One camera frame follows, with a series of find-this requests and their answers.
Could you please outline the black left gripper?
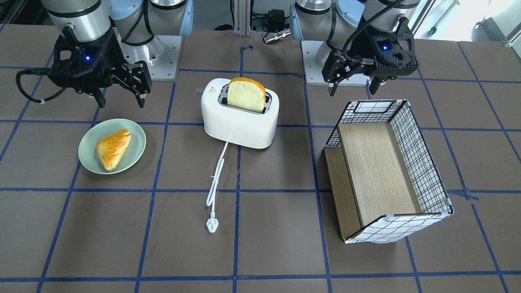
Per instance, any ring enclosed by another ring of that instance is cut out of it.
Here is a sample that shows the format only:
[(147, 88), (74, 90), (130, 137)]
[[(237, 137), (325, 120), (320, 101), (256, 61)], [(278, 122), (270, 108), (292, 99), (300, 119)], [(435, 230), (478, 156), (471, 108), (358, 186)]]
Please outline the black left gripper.
[(337, 84), (354, 74), (372, 77), (369, 98), (376, 94), (381, 82), (415, 72), (419, 63), (414, 51), (414, 36), (409, 19), (398, 17), (396, 32), (383, 32), (368, 25), (350, 43), (344, 56), (331, 51), (324, 63), (322, 77), (328, 83), (329, 96), (335, 96)]

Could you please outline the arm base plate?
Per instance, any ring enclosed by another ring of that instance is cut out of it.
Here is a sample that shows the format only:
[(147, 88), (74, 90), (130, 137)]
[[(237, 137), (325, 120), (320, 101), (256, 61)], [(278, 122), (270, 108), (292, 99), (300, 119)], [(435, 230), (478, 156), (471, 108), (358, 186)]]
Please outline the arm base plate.
[(145, 45), (119, 45), (129, 63), (147, 62), (153, 81), (175, 81), (182, 40), (181, 36), (157, 35)]
[[(328, 85), (322, 76), (322, 69), (331, 49), (324, 41), (301, 41), (301, 50), (307, 84)], [(370, 82), (370, 77), (355, 74), (341, 81), (339, 86), (364, 87)]]

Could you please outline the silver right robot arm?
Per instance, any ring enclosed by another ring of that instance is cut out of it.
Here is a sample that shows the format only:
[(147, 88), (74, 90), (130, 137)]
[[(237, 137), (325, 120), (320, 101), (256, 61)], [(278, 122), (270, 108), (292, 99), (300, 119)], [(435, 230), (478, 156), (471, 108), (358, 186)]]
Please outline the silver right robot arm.
[(160, 37), (190, 35), (191, 0), (43, 0), (60, 36), (47, 76), (61, 88), (93, 97), (103, 108), (102, 88), (120, 85), (142, 108), (158, 70), (172, 79), (175, 48)]

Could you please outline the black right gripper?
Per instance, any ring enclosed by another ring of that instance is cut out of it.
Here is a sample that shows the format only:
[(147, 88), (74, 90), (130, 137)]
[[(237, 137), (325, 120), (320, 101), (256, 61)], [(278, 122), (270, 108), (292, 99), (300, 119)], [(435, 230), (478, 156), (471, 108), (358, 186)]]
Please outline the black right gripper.
[(54, 54), (48, 77), (57, 86), (77, 88), (83, 92), (96, 88), (92, 97), (99, 108), (105, 108), (106, 98), (99, 88), (117, 84), (131, 91), (138, 106), (144, 108), (147, 93), (151, 92), (147, 63), (129, 63), (112, 28), (87, 42), (80, 42), (73, 28), (63, 28), (55, 43)]

